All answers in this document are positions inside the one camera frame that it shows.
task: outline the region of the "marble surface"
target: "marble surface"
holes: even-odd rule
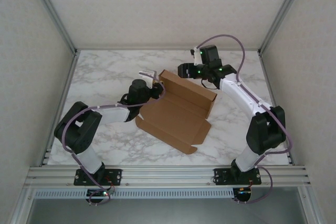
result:
[[[220,51],[223,64],[238,68],[240,51]],[[111,104],[128,91],[139,70],[163,69],[177,73],[181,63],[192,62],[189,51],[89,51],[80,53],[64,113],[76,101],[89,106]],[[255,51],[246,52],[241,77],[262,99],[270,103],[269,92]],[[98,127],[92,146],[107,165],[229,165],[246,146],[249,121],[237,105],[225,94],[218,93],[208,121],[212,124],[208,136],[197,152],[186,155],[137,128],[134,120]],[[61,143],[54,141],[49,165],[75,164]],[[267,156],[262,164],[287,165],[286,154]]]

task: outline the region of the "cardboard box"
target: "cardboard box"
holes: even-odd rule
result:
[[[176,74],[163,70],[166,95],[159,102],[143,106],[135,123],[140,129],[185,154],[197,151],[211,124],[206,120],[217,94]]]

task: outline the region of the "white ceiling panel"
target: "white ceiling panel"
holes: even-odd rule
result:
[[[183,49],[220,33],[258,48],[283,0],[51,1],[77,48]]]

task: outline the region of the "open cardboard box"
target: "open cardboard box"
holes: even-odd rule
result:
[[[211,124],[206,120],[217,94],[163,70],[159,75],[166,95],[156,103],[143,106],[136,125],[185,154],[197,151]]]

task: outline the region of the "white wall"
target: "white wall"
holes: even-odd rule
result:
[[[293,152],[336,223],[336,0],[295,0],[264,61]]]
[[[45,148],[70,63],[39,0],[0,0],[0,223]]]
[[[228,33],[257,49],[283,0],[51,0],[79,49],[190,49]],[[231,39],[216,45],[239,49]]]

